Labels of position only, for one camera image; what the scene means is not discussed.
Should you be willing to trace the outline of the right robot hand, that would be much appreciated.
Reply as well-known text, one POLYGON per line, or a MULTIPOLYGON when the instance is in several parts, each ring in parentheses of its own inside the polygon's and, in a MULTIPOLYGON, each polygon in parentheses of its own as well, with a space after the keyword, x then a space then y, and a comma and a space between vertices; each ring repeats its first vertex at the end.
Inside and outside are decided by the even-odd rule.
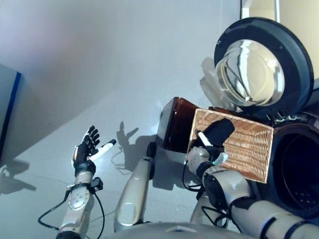
POLYGON ((198 132, 193 148, 201 149, 205 158, 215 166, 225 163, 229 157, 223 145, 212 143, 202 131, 198 132))

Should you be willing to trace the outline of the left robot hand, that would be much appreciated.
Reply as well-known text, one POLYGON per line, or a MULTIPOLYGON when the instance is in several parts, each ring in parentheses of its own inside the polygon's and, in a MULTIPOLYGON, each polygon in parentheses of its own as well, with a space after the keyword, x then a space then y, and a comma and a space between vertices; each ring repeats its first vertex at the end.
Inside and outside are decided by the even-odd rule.
POLYGON ((75 146, 71 159, 71 164, 75 170, 75 176, 81 172, 90 172, 93 175, 96 172, 95 161, 108 152, 116 143, 115 139, 98 146, 100 143, 98 129, 92 125, 84 133, 82 141, 75 146))

